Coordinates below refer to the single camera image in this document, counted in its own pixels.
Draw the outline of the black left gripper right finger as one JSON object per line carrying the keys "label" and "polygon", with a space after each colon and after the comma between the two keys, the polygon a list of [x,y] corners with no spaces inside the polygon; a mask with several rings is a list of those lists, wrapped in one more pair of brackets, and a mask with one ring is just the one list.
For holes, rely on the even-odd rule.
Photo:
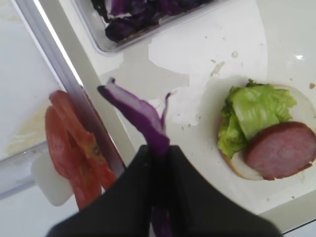
{"label": "black left gripper right finger", "polygon": [[281,236],[273,223],[242,208],[206,181],[180,147],[169,147],[167,167],[175,237]]}

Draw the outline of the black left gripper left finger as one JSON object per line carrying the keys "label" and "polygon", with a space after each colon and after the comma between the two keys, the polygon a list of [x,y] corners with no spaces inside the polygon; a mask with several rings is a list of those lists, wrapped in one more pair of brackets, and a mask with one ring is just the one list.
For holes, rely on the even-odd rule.
{"label": "black left gripper left finger", "polygon": [[58,223],[49,237],[147,237],[152,160],[141,146],[119,179],[88,207]]}

